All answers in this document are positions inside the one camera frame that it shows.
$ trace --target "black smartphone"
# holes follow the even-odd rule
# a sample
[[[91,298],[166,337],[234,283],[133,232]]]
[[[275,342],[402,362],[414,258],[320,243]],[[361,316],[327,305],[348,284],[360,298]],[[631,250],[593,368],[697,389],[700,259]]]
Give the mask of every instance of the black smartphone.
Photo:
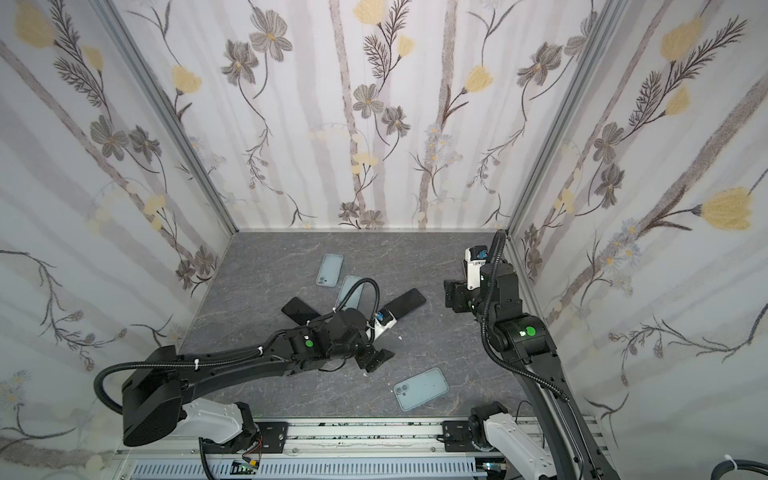
[[[424,298],[421,292],[413,288],[395,298],[393,301],[387,303],[381,308],[381,312],[388,311],[393,318],[400,320],[404,316],[416,310],[421,305],[426,303],[427,299]]]
[[[282,311],[288,315],[288,318],[301,326],[305,326],[307,322],[311,322],[320,316],[314,308],[304,303],[298,296],[289,300],[282,308]]]

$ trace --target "cable tie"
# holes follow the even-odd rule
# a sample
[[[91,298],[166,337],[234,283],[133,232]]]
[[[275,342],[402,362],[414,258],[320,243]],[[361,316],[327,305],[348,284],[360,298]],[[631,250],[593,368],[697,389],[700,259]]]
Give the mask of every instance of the cable tie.
[[[730,462],[733,463],[733,470],[738,470],[739,469],[739,465],[736,464],[736,460],[734,460],[732,456],[730,456],[728,454],[725,454],[723,456],[725,457],[726,460],[730,460]]]

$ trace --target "light blue smartphone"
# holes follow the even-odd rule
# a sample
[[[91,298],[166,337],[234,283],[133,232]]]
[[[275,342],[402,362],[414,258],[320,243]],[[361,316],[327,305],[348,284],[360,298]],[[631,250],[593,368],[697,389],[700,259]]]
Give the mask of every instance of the light blue smartphone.
[[[344,299],[344,296],[347,294],[347,292],[349,292],[349,289],[352,288],[352,285],[354,285],[357,280],[360,280],[359,276],[347,275],[344,277],[344,281],[341,283],[339,297],[336,299],[337,306],[341,303],[341,301]],[[362,295],[362,289],[364,286],[365,284],[360,285],[355,289],[355,291],[349,297],[349,300],[346,301],[344,310],[348,308],[357,308],[357,306],[360,304],[360,296]]]
[[[338,253],[326,253],[323,257],[323,263],[320,264],[320,271],[317,273],[317,283],[320,286],[336,286],[341,274],[341,264],[344,262],[344,256]]]
[[[447,392],[448,382],[437,367],[395,384],[395,398],[404,412],[422,406]]]

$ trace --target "gray marble surface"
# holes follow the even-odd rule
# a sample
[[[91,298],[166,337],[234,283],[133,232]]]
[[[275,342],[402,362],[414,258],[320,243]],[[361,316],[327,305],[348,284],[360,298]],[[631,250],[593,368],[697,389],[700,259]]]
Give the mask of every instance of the gray marble surface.
[[[238,233],[182,351],[261,343],[274,330],[295,326],[280,312],[293,296],[326,313],[345,275],[370,276],[379,284],[382,304],[413,287],[427,299],[376,339],[376,348],[392,350],[393,359],[373,373],[350,360],[337,372],[260,379],[211,398],[247,402],[260,417],[468,415],[470,408],[494,400],[515,409],[525,398],[518,381],[485,355],[472,316],[443,303],[442,281],[462,278],[464,249],[491,240],[491,233]],[[344,256],[335,288],[315,284],[326,253]],[[366,286],[360,303],[366,315],[372,298]],[[435,366],[448,381],[448,393],[403,412],[392,386]],[[524,404],[521,412],[530,411]]]

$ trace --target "floral wallpaper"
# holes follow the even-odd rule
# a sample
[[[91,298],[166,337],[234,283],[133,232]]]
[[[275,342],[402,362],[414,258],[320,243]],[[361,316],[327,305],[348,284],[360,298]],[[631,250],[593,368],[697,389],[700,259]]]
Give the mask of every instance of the floral wallpaper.
[[[230,235],[87,2],[0,10],[0,476],[100,478],[96,372],[181,345]]]
[[[601,1],[114,0],[241,229],[506,226]]]
[[[768,447],[767,25],[758,2],[630,2],[511,232],[622,478]]]

